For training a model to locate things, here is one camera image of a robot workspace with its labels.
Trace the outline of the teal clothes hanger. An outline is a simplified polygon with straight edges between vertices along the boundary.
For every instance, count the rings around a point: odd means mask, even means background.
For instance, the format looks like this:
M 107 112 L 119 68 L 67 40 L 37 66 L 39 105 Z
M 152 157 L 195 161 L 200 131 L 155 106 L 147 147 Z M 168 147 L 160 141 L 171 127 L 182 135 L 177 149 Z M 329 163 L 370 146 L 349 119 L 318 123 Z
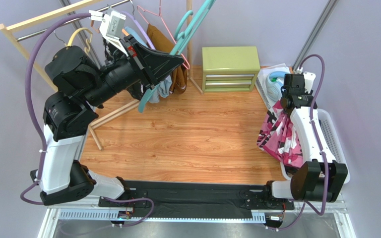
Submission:
M 173 47 L 173 49 L 171 50 L 170 54 L 171 55 L 181 55 L 183 50 L 185 49 L 185 47 L 188 45 L 188 43 L 190 42 L 191 38 L 193 37 L 193 35 L 195 34 L 195 32 L 197 31 L 198 27 L 200 26 L 200 24 L 202 23 L 202 21 L 205 19 L 206 15 L 208 14 L 208 12 L 210 11 L 211 7 L 214 5 L 216 1 L 215 0 L 205 0 L 205 2 L 202 4 L 202 6 L 199 8 L 199 10 L 197 11 L 197 13 L 194 15 L 194 11 L 193 10 L 188 10 L 182 17 L 182 19 L 180 20 L 176 30 L 175 30 L 175 33 L 174 33 L 174 36 L 172 34 L 170 34 L 174 41 L 175 41 L 175 46 Z M 141 14 L 141 11 L 147 11 L 146 9 L 142 8 L 141 6 L 137 6 L 137 10 L 139 12 L 139 14 L 142 16 L 143 19 L 145 19 L 145 17 L 143 17 L 143 15 Z M 160 16 L 161 19 L 162 19 L 162 15 L 161 15 L 161 0 L 159 1 L 159 14 L 155 14 L 153 12 L 150 12 L 151 14 L 153 15 L 156 15 L 156 16 Z M 187 23 L 187 27 L 184 31 L 181 31 L 181 28 L 183 26 L 184 23 L 187 22 L 188 18 L 190 16 L 194 16 L 192 18 L 192 20 L 190 21 L 190 23 Z M 149 89 L 145 92 L 145 94 L 143 95 L 142 99 L 140 100 L 140 103 L 138 105 L 138 111 L 140 113 L 143 113 L 144 109 L 145 109 L 145 106 L 146 104 L 149 102 L 149 99 L 151 99 L 151 97 L 158 92 L 158 89 L 160 88 L 159 86 L 160 84 L 158 84 L 157 86 L 155 86 L 154 89 Z

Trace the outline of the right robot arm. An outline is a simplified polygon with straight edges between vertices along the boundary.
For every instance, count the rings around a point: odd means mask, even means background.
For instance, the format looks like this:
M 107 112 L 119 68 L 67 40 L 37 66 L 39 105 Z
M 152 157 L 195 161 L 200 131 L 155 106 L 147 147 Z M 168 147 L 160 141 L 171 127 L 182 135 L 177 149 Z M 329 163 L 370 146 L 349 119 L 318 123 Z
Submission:
M 295 126 L 304 163 L 287 181 L 271 182 L 274 198 L 335 202 L 349 174 L 326 145 L 315 109 L 315 96 L 306 90 L 302 74 L 285 74 L 280 105 Z

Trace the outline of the pink camouflage trousers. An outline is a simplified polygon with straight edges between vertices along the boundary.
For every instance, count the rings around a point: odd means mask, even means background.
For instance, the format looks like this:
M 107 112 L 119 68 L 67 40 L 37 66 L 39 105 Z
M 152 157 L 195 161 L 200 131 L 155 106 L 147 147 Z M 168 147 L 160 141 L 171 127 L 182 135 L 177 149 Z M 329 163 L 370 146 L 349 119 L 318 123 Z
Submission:
M 304 163 L 296 128 L 279 101 L 267 111 L 256 145 L 285 166 L 300 168 Z

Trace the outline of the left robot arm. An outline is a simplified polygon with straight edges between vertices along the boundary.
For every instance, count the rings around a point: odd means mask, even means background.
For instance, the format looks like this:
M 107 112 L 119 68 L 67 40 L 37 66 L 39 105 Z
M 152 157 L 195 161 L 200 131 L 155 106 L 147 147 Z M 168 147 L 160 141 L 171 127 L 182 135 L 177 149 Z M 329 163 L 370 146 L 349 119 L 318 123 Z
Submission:
M 154 88 L 183 63 L 179 55 L 150 49 L 133 36 L 120 41 L 126 50 L 115 51 L 114 60 L 101 68 L 78 46 L 60 49 L 45 72 L 57 86 L 44 105 L 46 140 L 43 166 L 31 173 L 41 188 L 44 205 L 81 200 L 88 196 L 120 198 L 127 190 L 121 177 L 97 174 L 76 158 L 89 125 L 98 118 L 94 107 L 136 83 Z

